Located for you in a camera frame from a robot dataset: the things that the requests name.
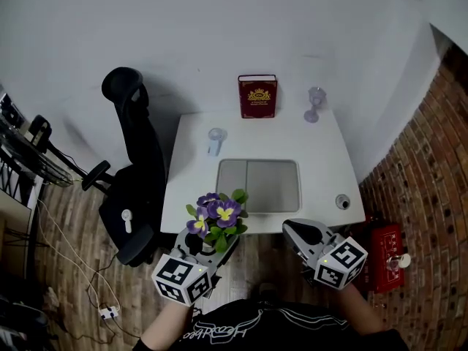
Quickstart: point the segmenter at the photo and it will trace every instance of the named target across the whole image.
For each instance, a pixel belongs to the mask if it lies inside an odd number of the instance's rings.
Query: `chair backrest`
[[[148,179],[166,182],[164,158],[151,122],[148,93],[140,72],[118,67],[102,81],[102,93],[116,107],[129,160],[146,170]]]

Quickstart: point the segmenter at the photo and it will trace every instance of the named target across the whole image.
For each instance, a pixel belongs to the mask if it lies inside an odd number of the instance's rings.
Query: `power strip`
[[[118,311],[117,308],[112,306],[112,307],[107,307],[99,310],[99,315],[103,320],[109,320],[113,317],[118,316]]]

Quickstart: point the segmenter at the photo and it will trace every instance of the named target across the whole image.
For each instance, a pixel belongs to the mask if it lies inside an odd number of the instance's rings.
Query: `brick wall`
[[[401,225],[405,285],[369,297],[411,348],[460,347],[468,334],[468,56],[456,46],[412,120],[361,184],[370,214]]]

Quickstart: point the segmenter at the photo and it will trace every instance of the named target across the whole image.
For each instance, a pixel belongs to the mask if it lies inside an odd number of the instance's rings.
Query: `gold crown emblem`
[[[269,100],[271,99],[268,91],[263,91],[261,88],[257,88],[255,92],[250,91],[248,100]]]

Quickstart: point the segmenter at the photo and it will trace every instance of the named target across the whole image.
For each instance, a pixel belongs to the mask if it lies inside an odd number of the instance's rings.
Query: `white desk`
[[[289,159],[298,164],[301,207],[295,213],[250,214],[247,233],[280,233],[288,218],[313,219],[327,226],[365,219],[361,195],[346,146],[331,110],[320,111],[316,124],[303,119],[304,110],[279,110],[275,118],[242,119],[238,111],[182,115],[175,139],[162,213],[161,231],[179,233],[191,219],[186,204],[215,192],[223,159]],[[207,155],[208,131],[227,131],[217,157]],[[347,210],[336,196],[350,198]]]

